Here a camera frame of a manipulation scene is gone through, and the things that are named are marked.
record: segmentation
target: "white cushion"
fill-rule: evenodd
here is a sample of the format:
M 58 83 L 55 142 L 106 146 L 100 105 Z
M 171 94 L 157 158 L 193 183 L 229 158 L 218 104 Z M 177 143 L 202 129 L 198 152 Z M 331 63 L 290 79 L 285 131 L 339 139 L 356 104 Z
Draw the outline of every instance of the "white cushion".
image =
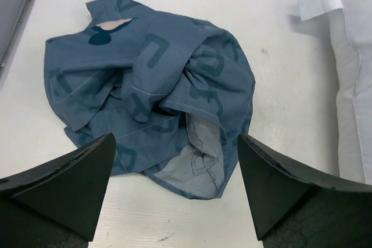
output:
M 316 16 L 320 10 L 330 17 L 339 79 L 340 176 L 372 184 L 372 0 L 311 1 L 321 5 L 311 9 L 308 2 L 300 2 L 302 18 Z

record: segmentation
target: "blue garment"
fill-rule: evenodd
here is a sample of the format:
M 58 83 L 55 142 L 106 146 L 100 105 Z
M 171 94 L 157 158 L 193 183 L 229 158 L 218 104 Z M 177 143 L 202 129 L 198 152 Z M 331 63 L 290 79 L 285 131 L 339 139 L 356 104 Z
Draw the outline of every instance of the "blue garment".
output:
M 87 7 L 84 31 L 46 42 L 46 95 L 67 136 L 83 146 L 112 132 L 112 175 L 137 172 L 190 199 L 221 197 L 252 117 L 255 79 L 237 40 L 133 0 Z

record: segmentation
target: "white table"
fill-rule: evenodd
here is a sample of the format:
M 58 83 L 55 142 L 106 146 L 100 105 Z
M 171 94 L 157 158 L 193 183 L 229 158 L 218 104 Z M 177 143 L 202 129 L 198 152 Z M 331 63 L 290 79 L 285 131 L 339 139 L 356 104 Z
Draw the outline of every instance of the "white table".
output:
M 0 177 L 75 147 L 49 108 L 45 40 L 82 30 L 91 0 L 35 0 L 0 91 Z M 231 31 L 256 76 L 250 134 L 273 149 L 337 173 L 338 81 L 327 30 L 296 22 L 297 0 L 136 0 Z M 139 175 L 111 178 L 90 247 L 261 247 L 239 167 L 224 196 L 197 201 Z

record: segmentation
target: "stitched seam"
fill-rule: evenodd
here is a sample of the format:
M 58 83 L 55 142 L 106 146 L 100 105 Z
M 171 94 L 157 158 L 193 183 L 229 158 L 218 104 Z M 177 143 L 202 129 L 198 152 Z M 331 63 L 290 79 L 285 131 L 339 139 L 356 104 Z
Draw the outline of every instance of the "stitched seam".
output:
M 163 120 L 163 121 L 161 121 L 161 122 L 155 123 L 155 124 L 153 124 L 153 125 L 147 126 L 147 127 L 145 127 L 145 128 L 142 128 L 142 129 L 136 130 L 136 131 L 134 131 L 134 132 L 132 132 L 132 133 L 125 134 L 125 135 L 121 135 L 121 136 L 117 136 L 116 139 L 122 138 L 122 137 L 124 137 L 124 136 L 129 136 L 129 135 L 131 135 L 131 134 L 134 134 L 134 133 L 140 132 L 140 131 L 145 130 L 145 129 L 147 129 L 147 128 L 151 128 L 151 127 L 156 126 L 156 125 L 159 125 L 159 124 L 161 124 L 161 123 L 164 123 L 164 122 L 170 121 L 170 120 L 172 120 L 172 119 L 174 119 L 174 118 L 176 118 L 176 116 L 174 116 L 174 117 L 172 117 L 172 118 L 170 118 L 170 119 Z
M 167 102 L 174 103 L 174 104 L 181 105 L 181 106 L 191 107 L 191 108 L 193 108 L 193 109 L 195 109 L 195 110 L 200 110 L 200 111 L 202 111 L 202 112 L 204 112 L 204 113 L 207 113 L 207 114 L 213 116 L 214 118 L 216 118 L 215 115 L 213 115 L 213 114 L 211 114 L 211 113 L 209 113 L 209 112 L 207 112 L 207 111 L 205 111 L 205 110 L 201 110 L 201 109 L 198 109 L 198 108 L 196 108 L 196 107 L 193 107 L 193 106 L 188 106 L 188 105 L 185 105 L 185 104 L 180 104 L 180 103 L 173 102 L 173 101 L 169 101 L 169 100 L 167 100 Z
M 119 15 L 119 20 L 121 20 L 122 18 L 120 17 L 119 9 L 116 6 L 115 0 L 112 0 L 112 1 L 114 2 L 114 6 L 115 6 L 115 9 L 117 11 L 117 14 Z
M 150 93 L 150 92 L 144 91 L 143 89 L 140 89 L 140 88 L 136 87 L 133 84 L 130 84 L 130 86 L 133 89 L 138 90 L 138 91 L 140 91 L 140 92 L 142 92 L 143 94 L 146 94 L 146 95 L 152 95 L 152 96 L 164 96 L 164 95 L 167 95 L 167 94 L 164 94 L 164 93 Z
M 357 73 L 356 73 L 355 91 L 354 91 L 354 95 L 353 95 L 353 107 L 354 107 L 354 115 L 355 115 L 355 123 L 356 123 L 356 131 L 357 131 L 357 135 L 358 135 L 360 155 L 361 155 L 361 158 L 362 158 L 362 167 L 363 167 L 364 181 L 366 183 L 368 183 L 368 181 L 367 181 L 367 174 L 366 174 L 366 165 L 364 163 L 362 142 L 361 142 L 361 139 L 360 139 L 359 122 L 358 122 L 358 118 L 357 118 L 357 114 L 356 114 L 356 104 L 355 104 L 355 97 L 358 94 L 357 88 L 358 88 L 358 83 L 359 83 L 360 66 L 361 66 L 361 63 L 362 63 L 362 57 L 360 55 L 359 49 L 356 47 L 356 45 L 352 42 L 352 40 L 350 38 L 349 26 L 348 26 L 348 20 L 347 20 L 348 17 L 346 15 L 345 8 L 342 9 L 342 13 L 344 14 L 346 36 L 347 36 L 348 41 L 351 44 L 351 46 L 355 49 L 356 53 L 358 54 L 358 60 L 359 60 L 358 61 L 358 69 L 357 69 Z
M 84 81 L 81 85 L 79 85 L 77 88 L 75 88 L 70 94 L 68 94 L 66 97 L 64 97 L 61 101 L 56 102 L 56 104 L 62 103 L 64 100 L 66 100 L 68 97 L 70 97 L 72 94 L 74 94 L 79 88 L 81 88 L 84 84 L 86 84 L 96 73 L 98 73 L 100 70 L 97 70 L 93 75 L 90 76 L 89 79 Z
M 124 170 L 126 171 L 126 173 L 128 173 L 127 168 L 124 166 L 124 163 L 123 163 L 123 161 L 121 160 L 119 154 L 117 154 L 117 158 L 118 158 L 118 160 L 120 161 L 120 163 L 123 165 L 123 168 L 124 168 Z

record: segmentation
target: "white fabric tab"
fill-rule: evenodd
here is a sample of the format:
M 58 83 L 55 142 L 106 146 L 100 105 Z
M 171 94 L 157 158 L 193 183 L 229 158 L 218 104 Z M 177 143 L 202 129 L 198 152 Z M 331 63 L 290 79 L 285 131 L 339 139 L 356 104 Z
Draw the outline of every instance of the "white fabric tab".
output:
M 299 0 L 298 7 L 301 20 L 304 21 L 344 6 L 341 0 Z

